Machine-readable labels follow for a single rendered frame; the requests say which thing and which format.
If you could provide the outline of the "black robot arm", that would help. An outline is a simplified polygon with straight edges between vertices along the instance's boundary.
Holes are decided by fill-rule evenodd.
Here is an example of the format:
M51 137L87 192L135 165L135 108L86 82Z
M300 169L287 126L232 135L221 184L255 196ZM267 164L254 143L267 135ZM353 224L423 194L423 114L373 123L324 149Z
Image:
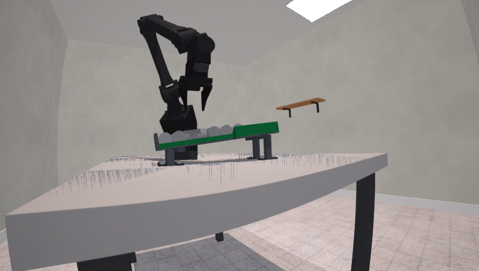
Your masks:
M163 16L157 14L140 17L137 23L140 33L148 44L160 77L160 94L168 108L165 111L166 116L171 119L187 112L184 110L184 105L179 102L178 81L173 80L168 72L156 33L170 40L178 49L179 54L188 52L185 75L193 77L208 78L211 52L215 48L213 39L207 33L200 34L191 27L181 27L165 21ZM170 84L173 85L166 87Z

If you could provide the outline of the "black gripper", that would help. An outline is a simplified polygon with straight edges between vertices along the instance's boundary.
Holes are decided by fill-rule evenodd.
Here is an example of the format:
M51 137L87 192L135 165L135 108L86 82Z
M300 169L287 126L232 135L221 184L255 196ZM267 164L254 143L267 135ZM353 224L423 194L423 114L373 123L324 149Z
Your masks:
M212 90L212 78L180 76L178 86L178 93L183 101L185 111L187 110L188 91L200 91L201 87L203 87L203 90L201 91L201 100L202 111L204 111L207 98Z

